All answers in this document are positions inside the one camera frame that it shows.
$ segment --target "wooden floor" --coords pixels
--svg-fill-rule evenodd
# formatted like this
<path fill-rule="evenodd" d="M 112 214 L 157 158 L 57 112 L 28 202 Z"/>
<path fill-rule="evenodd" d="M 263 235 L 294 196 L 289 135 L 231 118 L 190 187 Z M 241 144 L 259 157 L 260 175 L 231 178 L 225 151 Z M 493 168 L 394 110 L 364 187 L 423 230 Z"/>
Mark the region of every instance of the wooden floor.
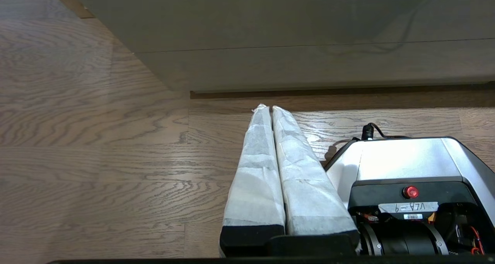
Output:
<path fill-rule="evenodd" d="M 216 257 L 260 102 L 293 111 L 322 161 L 375 122 L 456 137 L 495 169 L 493 89 L 189 100 L 98 20 L 0 0 L 0 263 Z"/>

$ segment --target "red button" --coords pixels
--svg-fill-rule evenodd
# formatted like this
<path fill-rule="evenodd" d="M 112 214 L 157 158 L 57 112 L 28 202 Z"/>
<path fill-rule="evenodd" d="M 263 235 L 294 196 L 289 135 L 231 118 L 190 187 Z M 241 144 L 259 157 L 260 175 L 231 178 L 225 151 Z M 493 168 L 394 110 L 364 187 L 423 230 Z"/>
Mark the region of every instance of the red button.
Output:
<path fill-rule="evenodd" d="M 416 198 L 419 196 L 419 190 L 414 186 L 405 187 L 403 194 L 406 198 Z"/>

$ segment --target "label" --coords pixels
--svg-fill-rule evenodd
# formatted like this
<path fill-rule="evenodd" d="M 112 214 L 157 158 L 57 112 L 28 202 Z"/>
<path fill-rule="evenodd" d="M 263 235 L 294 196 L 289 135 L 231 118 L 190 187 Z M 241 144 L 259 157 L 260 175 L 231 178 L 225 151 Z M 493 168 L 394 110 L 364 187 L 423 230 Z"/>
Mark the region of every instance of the label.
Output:
<path fill-rule="evenodd" d="M 378 204 L 378 209 L 382 213 L 435 212 L 438 202 L 385 203 Z"/>
<path fill-rule="evenodd" d="M 404 220 L 422 220 L 423 214 L 404 214 Z"/>

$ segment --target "red wire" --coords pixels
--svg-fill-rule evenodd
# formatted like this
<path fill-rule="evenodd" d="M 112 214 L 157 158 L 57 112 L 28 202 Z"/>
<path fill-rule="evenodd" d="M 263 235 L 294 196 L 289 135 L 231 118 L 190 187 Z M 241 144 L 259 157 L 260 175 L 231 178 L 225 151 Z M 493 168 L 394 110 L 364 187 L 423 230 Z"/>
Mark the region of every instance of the red wire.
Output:
<path fill-rule="evenodd" d="M 478 233 L 478 231 L 474 228 L 474 227 L 470 227 L 473 232 L 474 232 L 474 235 L 476 236 L 476 241 L 478 241 L 478 245 L 479 245 L 479 251 L 481 252 L 482 255 L 485 254 L 485 250 L 483 249 L 483 245 L 481 244 L 481 238 L 480 238 L 480 235 Z"/>

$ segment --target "wrapped foam block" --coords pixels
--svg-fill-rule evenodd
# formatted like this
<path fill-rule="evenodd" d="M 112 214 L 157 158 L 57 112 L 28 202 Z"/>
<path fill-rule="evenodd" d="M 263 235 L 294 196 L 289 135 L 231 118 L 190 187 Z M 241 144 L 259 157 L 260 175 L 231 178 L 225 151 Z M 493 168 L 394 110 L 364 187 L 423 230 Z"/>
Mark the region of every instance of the wrapped foam block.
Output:
<path fill-rule="evenodd" d="M 286 203 L 287 234 L 351 232 L 357 243 L 356 225 L 292 114 L 273 107 L 273 130 Z"/>
<path fill-rule="evenodd" d="M 282 188 L 269 107 L 260 104 L 244 137 L 225 206 L 224 227 L 285 226 Z"/>

